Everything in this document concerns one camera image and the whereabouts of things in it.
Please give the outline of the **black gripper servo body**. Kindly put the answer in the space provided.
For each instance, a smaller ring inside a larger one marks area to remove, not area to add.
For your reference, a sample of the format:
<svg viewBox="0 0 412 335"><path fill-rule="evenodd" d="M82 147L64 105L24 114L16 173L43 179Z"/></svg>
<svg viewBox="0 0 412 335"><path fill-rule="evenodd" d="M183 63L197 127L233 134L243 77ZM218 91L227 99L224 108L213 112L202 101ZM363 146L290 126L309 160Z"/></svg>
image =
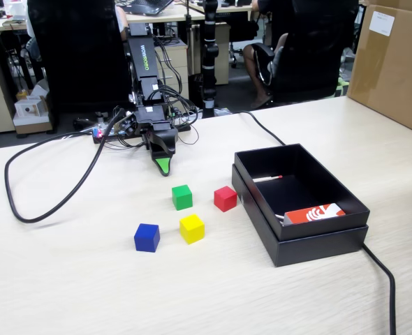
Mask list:
<svg viewBox="0 0 412 335"><path fill-rule="evenodd" d="M152 130L161 126L171 126L166 119L162 105L139 107L135 111L135 135L146 135L152 140Z"/></svg>

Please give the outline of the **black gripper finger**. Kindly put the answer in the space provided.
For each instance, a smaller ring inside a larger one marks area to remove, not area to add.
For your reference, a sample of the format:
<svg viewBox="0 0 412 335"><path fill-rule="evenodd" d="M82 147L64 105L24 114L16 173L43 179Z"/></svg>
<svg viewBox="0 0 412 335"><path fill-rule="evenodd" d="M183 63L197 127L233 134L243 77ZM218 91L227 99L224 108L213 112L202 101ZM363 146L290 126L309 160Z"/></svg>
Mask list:
<svg viewBox="0 0 412 335"><path fill-rule="evenodd" d="M150 141L149 150L152 161L159 169L159 172L164 177L167 177L170 174L170 163L173 155L175 154L175 143L155 143Z"/></svg>
<svg viewBox="0 0 412 335"><path fill-rule="evenodd" d="M161 126L152 130L152 150L172 156L175 154L178 130L171 126Z"/></svg>

